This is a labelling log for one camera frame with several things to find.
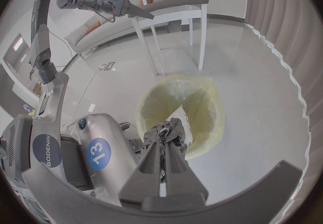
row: white chair frame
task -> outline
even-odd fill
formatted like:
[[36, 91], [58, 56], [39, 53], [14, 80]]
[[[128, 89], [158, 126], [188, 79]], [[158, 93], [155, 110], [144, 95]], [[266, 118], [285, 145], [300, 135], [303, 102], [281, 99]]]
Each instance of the white chair frame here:
[[[144, 5], [147, 4], [147, 0], [142, 0], [142, 2]], [[193, 18], [200, 18], [201, 19], [201, 43], [200, 43], [200, 58], [198, 61], [198, 69], [202, 70], [204, 51], [205, 51], [205, 40], [206, 40], [206, 13], [207, 13], [206, 4], [201, 4], [200, 9], [193, 10], [192, 6], [189, 5], [189, 9], [186, 11], [178, 11], [178, 12], [171, 12], [171, 13], [157, 15], [154, 17], [153, 20], [143, 19], [143, 20], [137, 21], [136, 17], [131, 18], [133, 26], [136, 30], [136, 33], [137, 33], [138, 38], [140, 40], [140, 43], [143, 46], [143, 49], [145, 50], [145, 53], [147, 55], [148, 61], [150, 63], [150, 66], [151, 66], [151, 69], [152, 69], [154, 75], [158, 75], [158, 72], [155, 67], [154, 61], [152, 59], [150, 50], [147, 46], [145, 37], [142, 32], [142, 28], [146, 28], [148, 26], [151, 27], [151, 31], [154, 36], [155, 42], [156, 42], [156, 47], [158, 50], [160, 50], [154, 25], [159, 24], [159, 23], [163, 23], [166, 21], [189, 19], [190, 45], [192, 46], [193, 45]]]

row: chair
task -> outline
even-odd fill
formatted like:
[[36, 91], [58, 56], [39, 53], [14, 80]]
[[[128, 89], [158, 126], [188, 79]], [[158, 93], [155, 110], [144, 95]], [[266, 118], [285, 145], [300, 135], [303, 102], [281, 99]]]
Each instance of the chair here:
[[[190, 22], [190, 45], [193, 45], [193, 18], [201, 18], [201, 44], [200, 44], [200, 59], [198, 62], [198, 69], [202, 70], [204, 49], [205, 49], [205, 38], [206, 38], [206, 4], [209, 0], [163, 0], [147, 4], [146, 0], [142, 0], [144, 6], [142, 7], [147, 12], [152, 12], [155, 16], [153, 20], [145, 19], [133, 15], [128, 15], [131, 18], [133, 26], [139, 37], [140, 43], [145, 50], [150, 66], [154, 72], [154, 75], [158, 75], [151, 53], [145, 41], [142, 29], [148, 26], [151, 27], [154, 39], [156, 42], [157, 49], [160, 50], [156, 31], [154, 28], [155, 24], [163, 23], [166, 21], [189, 19]], [[197, 5], [200, 9], [192, 9], [192, 5]]]

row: chair leg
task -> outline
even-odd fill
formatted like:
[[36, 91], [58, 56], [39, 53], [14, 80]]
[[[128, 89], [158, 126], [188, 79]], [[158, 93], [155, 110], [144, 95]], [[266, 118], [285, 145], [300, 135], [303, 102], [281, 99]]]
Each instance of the chair leg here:
[[198, 63], [199, 70], [202, 70], [202, 67], [203, 67], [205, 40], [206, 40], [206, 4], [202, 4], [200, 60]]
[[142, 30], [140, 29], [140, 27], [138, 25], [138, 21], [136, 20], [136, 17], [131, 18], [131, 21], [132, 21], [133, 26], [135, 27], [135, 30], [137, 32], [137, 35], [138, 35], [139, 41], [140, 41], [140, 43], [142, 45], [142, 48], [146, 53], [146, 56], [147, 56], [147, 59], [148, 59], [148, 61], [150, 63], [151, 69], [152, 69], [154, 75], [158, 75], [156, 66], [155, 66], [154, 61], [153, 61], [153, 59], [151, 57], [151, 53], [150, 53], [149, 48], [147, 46], [147, 43], [145, 41], [145, 37], [143, 36], [143, 32], [142, 32]]
[[193, 19], [190, 19], [190, 46], [193, 45]]
[[154, 39], [155, 39], [155, 42], [156, 42], [157, 50], [160, 50], [155, 27], [154, 27], [154, 25], [151, 25], [150, 27], [151, 27], [152, 34], [154, 35]]

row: yellow trash bag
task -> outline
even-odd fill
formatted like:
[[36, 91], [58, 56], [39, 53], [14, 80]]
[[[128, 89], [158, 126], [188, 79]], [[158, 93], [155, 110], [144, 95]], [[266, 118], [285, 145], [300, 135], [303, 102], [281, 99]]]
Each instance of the yellow trash bag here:
[[224, 132], [224, 109], [211, 77], [171, 75], [151, 88], [135, 111], [139, 137], [165, 121], [183, 106], [190, 122], [193, 143], [185, 159], [198, 157], [221, 141]]

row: number 13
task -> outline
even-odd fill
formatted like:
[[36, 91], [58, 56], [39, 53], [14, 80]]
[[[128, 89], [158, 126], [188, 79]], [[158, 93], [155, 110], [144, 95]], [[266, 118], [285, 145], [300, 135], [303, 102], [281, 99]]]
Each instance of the number 13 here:
[[[92, 155], [94, 155], [94, 154], [95, 154], [95, 151], [97, 151], [97, 150], [99, 150], [99, 152], [101, 152], [101, 150], [102, 150], [102, 144], [101, 144], [100, 142], [96, 143], [96, 144], [95, 144], [95, 146], [92, 146], [92, 147], [91, 147], [91, 154], [92, 154]], [[95, 157], [95, 158], [93, 159], [93, 161], [94, 161], [97, 165], [99, 165], [98, 160], [99, 160], [100, 158], [104, 157], [104, 156], [105, 156], [105, 154], [104, 154], [104, 153], [103, 153], [103, 154], [100, 154], [99, 156]]]

